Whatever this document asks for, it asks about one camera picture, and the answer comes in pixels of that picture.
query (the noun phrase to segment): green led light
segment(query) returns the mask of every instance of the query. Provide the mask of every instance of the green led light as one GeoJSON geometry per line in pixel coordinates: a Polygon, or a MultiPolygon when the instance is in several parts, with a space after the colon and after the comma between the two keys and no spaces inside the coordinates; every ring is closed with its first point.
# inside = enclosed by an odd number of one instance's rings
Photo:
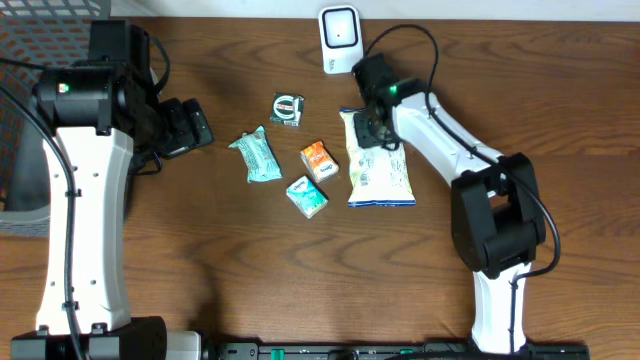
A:
{"type": "Polygon", "coordinates": [[[65,83],[60,83],[58,84],[58,92],[60,94],[66,94],[69,92],[69,85],[65,84],[65,83]]]}

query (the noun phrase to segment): gray plastic basket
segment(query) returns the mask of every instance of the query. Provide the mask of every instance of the gray plastic basket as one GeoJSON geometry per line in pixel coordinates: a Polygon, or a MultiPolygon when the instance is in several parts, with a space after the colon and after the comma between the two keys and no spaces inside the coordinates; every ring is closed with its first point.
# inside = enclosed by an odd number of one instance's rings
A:
{"type": "MultiPolygon", "coordinates": [[[[0,0],[0,56],[65,66],[87,58],[91,20],[110,0],[0,0]]],[[[0,65],[0,81],[25,104],[39,71],[0,65]]],[[[0,99],[0,232],[49,234],[49,178],[42,138],[0,99]]]]}

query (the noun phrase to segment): teal candy package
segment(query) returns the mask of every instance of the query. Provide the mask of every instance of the teal candy package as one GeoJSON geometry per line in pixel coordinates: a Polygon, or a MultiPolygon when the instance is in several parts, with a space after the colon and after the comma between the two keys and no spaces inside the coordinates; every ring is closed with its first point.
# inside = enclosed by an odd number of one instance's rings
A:
{"type": "Polygon", "coordinates": [[[287,196],[307,219],[311,219],[329,202],[307,176],[303,176],[291,184],[287,188],[287,196]]]}
{"type": "Polygon", "coordinates": [[[267,143],[267,134],[264,127],[260,126],[252,134],[244,133],[242,137],[229,145],[229,148],[238,148],[247,164],[249,174],[247,182],[265,182],[282,178],[282,172],[276,158],[267,143]]]}

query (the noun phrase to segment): wooden surface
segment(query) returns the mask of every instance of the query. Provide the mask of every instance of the wooden surface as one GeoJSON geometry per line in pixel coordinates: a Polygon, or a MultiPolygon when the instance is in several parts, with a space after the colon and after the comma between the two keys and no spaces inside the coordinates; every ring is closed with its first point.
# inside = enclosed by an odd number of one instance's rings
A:
{"type": "MultiPolygon", "coordinates": [[[[360,106],[350,75],[321,68],[313,20],[136,19],[172,61],[164,98],[197,97],[212,146],[140,178],[125,226],[136,316],[172,329],[265,342],[423,342],[463,338],[472,277],[449,234],[449,190],[408,148],[415,208],[349,209],[341,106],[360,106]],[[269,123],[275,91],[303,94],[302,126],[269,123]],[[227,146],[265,125],[284,179],[246,183],[227,146]],[[298,151],[322,140],[341,165],[312,220],[286,198],[307,173],[298,151]]],[[[396,21],[365,21],[365,43],[396,21]]],[[[584,341],[593,359],[640,357],[640,25],[423,22],[440,42],[435,78],[446,109],[489,146],[521,151],[562,234],[552,274],[526,287],[534,341],[584,341]]],[[[418,33],[377,46],[400,76],[426,78],[418,33]]],[[[154,68],[161,73],[154,52],[154,68]]],[[[539,248],[541,267],[552,243],[539,248]]],[[[47,240],[0,238],[0,358],[34,326],[47,240]]]]}

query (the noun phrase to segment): black packet with white circle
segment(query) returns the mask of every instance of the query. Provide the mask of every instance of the black packet with white circle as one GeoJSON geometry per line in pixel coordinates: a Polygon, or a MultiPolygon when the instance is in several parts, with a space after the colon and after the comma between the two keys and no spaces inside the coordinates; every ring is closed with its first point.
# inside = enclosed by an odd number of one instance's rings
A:
{"type": "Polygon", "coordinates": [[[271,106],[271,122],[288,126],[300,126],[304,98],[300,95],[275,93],[271,106]]]}

